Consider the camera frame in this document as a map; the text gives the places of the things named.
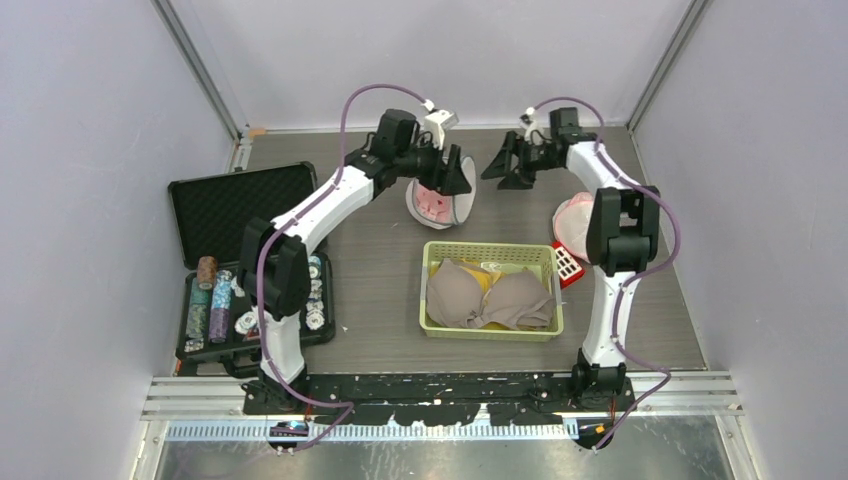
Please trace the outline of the white grey-zipper laundry bag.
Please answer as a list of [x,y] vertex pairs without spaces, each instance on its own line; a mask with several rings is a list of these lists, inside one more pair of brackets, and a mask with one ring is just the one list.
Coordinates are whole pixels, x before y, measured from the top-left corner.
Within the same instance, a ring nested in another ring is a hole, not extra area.
[[463,156],[460,166],[471,185],[470,193],[445,196],[421,186],[417,179],[408,184],[406,206],[416,221],[435,230],[445,230],[468,220],[477,192],[476,166],[471,156]]

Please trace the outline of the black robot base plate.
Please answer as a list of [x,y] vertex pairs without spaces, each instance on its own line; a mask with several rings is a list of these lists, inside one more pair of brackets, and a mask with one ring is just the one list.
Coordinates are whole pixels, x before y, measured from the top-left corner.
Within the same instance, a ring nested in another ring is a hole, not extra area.
[[295,415],[325,426],[467,426],[480,414],[498,427],[553,425],[570,413],[609,420],[635,401],[630,381],[619,391],[579,390],[568,372],[308,374],[295,381],[295,395],[263,379],[241,388],[247,415]]

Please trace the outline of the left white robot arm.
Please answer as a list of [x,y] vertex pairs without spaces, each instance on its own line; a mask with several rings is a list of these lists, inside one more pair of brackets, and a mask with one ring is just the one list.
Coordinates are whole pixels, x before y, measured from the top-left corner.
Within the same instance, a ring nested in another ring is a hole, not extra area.
[[362,147],[343,152],[330,180],[290,211],[247,224],[238,283],[256,308],[260,379],[270,386],[268,400],[280,412],[298,412],[307,398],[297,379],[305,371],[300,315],[311,292],[309,256],[348,216],[400,178],[444,196],[471,193],[460,147],[445,143],[457,122],[457,115],[444,109],[432,109],[423,119],[388,109]]

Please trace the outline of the pink bra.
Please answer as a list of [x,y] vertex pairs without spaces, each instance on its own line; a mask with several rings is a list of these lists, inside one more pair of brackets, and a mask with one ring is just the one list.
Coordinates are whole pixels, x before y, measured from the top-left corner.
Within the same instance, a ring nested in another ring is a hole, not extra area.
[[454,199],[421,186],[416,181],[409,193],[413,216],[423,225],[434,229],[446,229],[456,223]]

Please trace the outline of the white pink-zipper laundry bag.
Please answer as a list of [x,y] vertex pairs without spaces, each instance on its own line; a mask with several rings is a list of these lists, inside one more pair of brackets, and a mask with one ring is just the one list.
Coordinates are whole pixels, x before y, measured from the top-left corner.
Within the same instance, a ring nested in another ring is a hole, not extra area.
[[589,192],[579,192],[560,204],[552,218],[554,238],[574,257],[588,261],[586,239],[594,206]]

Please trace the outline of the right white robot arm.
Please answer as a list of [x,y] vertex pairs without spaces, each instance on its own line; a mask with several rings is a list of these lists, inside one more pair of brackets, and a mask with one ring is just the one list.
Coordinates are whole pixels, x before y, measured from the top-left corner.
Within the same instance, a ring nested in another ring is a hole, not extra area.
[[541,130],[535,112],[530,107],[521,115],[524,131],[506,134],[481,177],[498,180],[501,190],[526,190],[537,173],[562,168],[593,196],[586,256],[594,268],[594,300],[567,386],[574,403],[591,411],[625,392],[633,298],[659,247],[658,192],[642,187],[608,156],[599,135],[580,126],[576,108],[551,111],[548,131]]

